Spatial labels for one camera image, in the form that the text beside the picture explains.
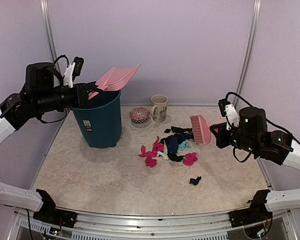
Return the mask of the pink hand brush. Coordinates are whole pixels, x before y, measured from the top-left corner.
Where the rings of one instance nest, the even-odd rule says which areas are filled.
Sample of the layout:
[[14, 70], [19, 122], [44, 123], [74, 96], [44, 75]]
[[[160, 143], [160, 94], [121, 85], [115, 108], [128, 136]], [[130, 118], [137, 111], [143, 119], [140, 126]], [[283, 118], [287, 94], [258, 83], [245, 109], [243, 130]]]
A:
[[194, 142], [199, 145], [208, 145], [212, 139], [210, 125], [203, 115], [190, 116]]

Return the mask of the pink dustpan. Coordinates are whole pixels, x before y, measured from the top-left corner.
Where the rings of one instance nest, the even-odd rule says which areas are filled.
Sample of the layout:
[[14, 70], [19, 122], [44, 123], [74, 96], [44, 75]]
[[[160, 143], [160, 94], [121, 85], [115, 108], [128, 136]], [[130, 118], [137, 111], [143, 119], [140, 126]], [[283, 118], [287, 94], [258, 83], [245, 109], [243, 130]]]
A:
[[95, 82], [95, 86], [103, 92], [120, 91], [128, 84], [141, 66], [142, 65], [139, 64], [134, 68], [112, 67]]

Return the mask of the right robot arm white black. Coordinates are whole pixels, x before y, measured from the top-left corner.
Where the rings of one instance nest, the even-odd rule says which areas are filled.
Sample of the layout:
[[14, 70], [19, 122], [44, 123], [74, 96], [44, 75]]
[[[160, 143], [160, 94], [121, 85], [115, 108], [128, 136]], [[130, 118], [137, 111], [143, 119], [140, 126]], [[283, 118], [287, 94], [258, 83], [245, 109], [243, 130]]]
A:
[[[250, 103], [236, 111], [227, 97], [218, 101], [225, 122], [210, 126], [216, 138], [216, 146], [223, 149], [233, 147], [233, 151], [243, 150], [254, 159], [264, 159], [279, 166], [287, 166], [300, 171], [300, 142], [294, 135], [266, 117], [262, 108]], [[259, 190], [255, 193], [246, 218], [256, 222], [265, 212], [300, 208], [300, 188], [292, 190]]]

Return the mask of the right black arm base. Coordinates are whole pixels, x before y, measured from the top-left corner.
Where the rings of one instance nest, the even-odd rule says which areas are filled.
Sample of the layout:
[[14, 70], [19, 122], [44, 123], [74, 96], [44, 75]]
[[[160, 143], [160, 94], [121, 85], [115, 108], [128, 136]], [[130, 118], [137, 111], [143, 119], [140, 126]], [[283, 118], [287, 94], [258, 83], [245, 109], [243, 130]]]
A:
[[230, 211], [228, 215], [231, 227], [236, 228], [272, 219], [273, 213], [266, 208], [266, 197], [269, 192], [268, 189], [258, 190], [248, 208]]

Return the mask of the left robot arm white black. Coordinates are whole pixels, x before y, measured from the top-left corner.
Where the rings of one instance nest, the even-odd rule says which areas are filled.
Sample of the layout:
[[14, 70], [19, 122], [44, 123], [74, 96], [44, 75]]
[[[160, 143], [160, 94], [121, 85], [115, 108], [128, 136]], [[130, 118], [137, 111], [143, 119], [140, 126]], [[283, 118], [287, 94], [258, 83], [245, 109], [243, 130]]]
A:
[[[0, 104], [0, 145], [28, 120], [36, 118], [44, 124], [45, 113], [87, 107], [93, 97], [102, 93], [105, 88], [100, 85], [73, 83], [83, 63], [83, 58], [75, 57], [64, 74], [55, 68], [55, 61], [29, 64], [21, 91]], [[26, 190], [0, 182], [0, 205], [30, 210], [51, 223], [60, 218], [55, 202], [41, 189]]]

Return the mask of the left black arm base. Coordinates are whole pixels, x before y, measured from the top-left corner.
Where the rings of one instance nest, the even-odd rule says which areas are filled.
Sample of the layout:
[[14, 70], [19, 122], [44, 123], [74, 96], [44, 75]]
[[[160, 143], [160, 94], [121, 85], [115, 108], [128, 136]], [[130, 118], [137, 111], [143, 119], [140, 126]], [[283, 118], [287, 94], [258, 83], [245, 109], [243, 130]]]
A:
[[74, 228], [78, 214], [74, 211], [56, 208], [52, 197], [42, 189], [36, 189], [43, 202], [41, 208], [33, 213], [35, 220], [58, 225], [60, 227]]

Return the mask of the pile of coloured scraps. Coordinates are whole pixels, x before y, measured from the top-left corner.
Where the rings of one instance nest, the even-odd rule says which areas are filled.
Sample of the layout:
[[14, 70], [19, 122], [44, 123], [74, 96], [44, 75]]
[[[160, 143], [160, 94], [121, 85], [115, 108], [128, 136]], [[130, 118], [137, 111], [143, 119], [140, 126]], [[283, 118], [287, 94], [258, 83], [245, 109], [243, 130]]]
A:
[[156, 141], [152, 145], [152, 150], [147, 151], [144, 145], [141, 146], [138, 156], [145, 158], [146, 166], [150, 168], [155, 167], [158, 157], [173, 162], [182, 162], [186, 166], [192, 166], [198, 160], [198, 154], [191, 152], [185, 155], [178, 155], [178, 152], [191, 147], [188, 140], [194, 140], [193, 129], [171, 126], [164, 132], [172, 134], [164, 138], [157, 136]]

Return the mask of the teal plastic bucket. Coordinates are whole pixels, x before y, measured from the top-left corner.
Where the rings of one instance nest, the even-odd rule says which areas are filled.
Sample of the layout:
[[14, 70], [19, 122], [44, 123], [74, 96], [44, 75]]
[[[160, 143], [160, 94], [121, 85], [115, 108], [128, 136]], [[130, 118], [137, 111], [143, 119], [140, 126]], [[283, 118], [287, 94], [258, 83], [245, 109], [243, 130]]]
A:
[[73, 114], [81, 133], [92, 148], [113, 148], [117, 145], [122, 134], [121, 91], [98, 92], [88, 100], [88, 87], [94, 82], [77, 83], [79, 95], [84, 96], [86, 105], [82, 108], [73, 108]]

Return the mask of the patterned small bowl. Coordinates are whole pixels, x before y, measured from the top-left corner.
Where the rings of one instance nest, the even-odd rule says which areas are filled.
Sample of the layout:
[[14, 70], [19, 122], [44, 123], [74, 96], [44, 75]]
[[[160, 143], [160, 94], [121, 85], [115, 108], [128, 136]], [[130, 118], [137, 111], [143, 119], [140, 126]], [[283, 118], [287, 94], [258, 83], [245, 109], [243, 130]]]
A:
[[150, 111], [145, 107], [135, 107], [129, 112], [129, 117], [135, 124], [143, 124], [150, 118]]

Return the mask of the dark blue scrap right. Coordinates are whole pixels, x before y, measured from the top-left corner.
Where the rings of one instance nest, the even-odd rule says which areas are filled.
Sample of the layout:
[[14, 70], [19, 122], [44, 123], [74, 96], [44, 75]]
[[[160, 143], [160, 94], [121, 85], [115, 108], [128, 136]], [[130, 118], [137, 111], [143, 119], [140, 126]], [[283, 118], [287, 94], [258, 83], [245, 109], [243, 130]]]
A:
[[201, 181], [202, 177], [198, 176], [197, 178], [190, 178], [189, 183], [193, 186], [197, 186]]

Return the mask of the beige ceramic mug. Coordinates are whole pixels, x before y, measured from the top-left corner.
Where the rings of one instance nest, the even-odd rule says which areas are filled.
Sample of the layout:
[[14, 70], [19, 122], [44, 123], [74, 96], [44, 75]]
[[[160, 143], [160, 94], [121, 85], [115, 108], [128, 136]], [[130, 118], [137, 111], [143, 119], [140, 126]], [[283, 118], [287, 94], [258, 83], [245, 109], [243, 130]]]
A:
[[156, 94], [151, 97], [150, 115], [157, 123], [162, 123], [166, 120], [168, 97], [163, 94]]

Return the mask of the left aluminium corner post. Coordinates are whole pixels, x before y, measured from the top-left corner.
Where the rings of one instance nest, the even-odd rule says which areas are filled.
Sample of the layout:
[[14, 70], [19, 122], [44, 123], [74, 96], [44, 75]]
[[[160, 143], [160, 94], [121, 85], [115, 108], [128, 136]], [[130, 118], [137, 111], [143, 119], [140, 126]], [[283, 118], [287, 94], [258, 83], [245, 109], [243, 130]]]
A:
[[47, 0], [39, 0], [40, 11], [42, 16], [43, 22], [43, 30], [46, 37], [46, 43], [48, 47], [48, 53], [52, 61], [54, 61], [57, 57], [57, 48], [54, 41], [54, 34], [53, 34], [53, 26], [50, 17], [49, 11], [49, 3]]

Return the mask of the aluminium corner post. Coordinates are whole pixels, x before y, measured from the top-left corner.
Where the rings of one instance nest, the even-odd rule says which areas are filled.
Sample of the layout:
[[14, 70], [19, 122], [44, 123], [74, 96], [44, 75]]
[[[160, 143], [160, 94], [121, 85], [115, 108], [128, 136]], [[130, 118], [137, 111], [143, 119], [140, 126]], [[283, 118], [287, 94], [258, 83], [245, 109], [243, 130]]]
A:
[[53, 26], [50, 17], [49, 11], [49, 3], [47, 0], [39, 0], [40, 11], [42, 16], [43, 22], [43, 30], [46, 37], [46, 43], [48, 47], [48, 53], [52, 61], [54, 61], [57, 57], [57, 48], [54, 41], [54, 34], [53, 34]]
[[250, 29], [248, 34], [248, 40], [247, 40], [247, 46], [243, 58], [243, 64], [239, 76], [239, 82], [236, 88], [236, 93], [238, 95], [242, 95], [244, 90], [244, 85], [247, 80], [248, 70], [251, 62], [251, 58], [253, 55], [255, 40], [258, 32], [258, 25], [259, 25], [259, 19], [260, 19], [260, 12], [261, 12], [261, 5], [262, 0], [255, 0], [253, 4], [253, 10], [252, 10], [252, 18], [250, 23]]

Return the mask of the right aluminium corner post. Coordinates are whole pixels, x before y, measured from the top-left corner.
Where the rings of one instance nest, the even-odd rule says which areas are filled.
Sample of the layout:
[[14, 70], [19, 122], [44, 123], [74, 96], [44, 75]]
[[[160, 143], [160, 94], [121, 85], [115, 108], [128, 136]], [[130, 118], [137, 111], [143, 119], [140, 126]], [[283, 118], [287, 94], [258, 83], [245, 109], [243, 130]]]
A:
[[259, 25], [259, 19], [260, 19], [260, 12], [261, 12], [261, 5], [262, 0], [255, 0], [253, 4], [253, 10], [252, 10], [252, 18], [250, 23], [250, 29], [248, 34], [248, 40], [247, 40], [247, 46], [243, 58], [243, 64], [239, 76], [239, 82], [236, 88], [236, 93], [238, 95], [242, 95], [244, 90], [244, 85], [247, 80], [248, 70], [251, 62], [251, 58], [253, 55], [255, 40], [258, 32], [258, 25]]

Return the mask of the aluminium front rail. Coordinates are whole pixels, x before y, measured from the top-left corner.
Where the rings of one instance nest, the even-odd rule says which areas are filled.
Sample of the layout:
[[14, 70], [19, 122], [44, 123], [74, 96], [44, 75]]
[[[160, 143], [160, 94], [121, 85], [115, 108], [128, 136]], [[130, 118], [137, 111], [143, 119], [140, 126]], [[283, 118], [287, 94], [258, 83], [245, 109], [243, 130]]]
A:
[[242, 240], [257, 224], [233, 227], [228, 211], [137, 216], [76, 211], [72, 227], [33, 219], [33, 213], [14, 210], [5, 240]]

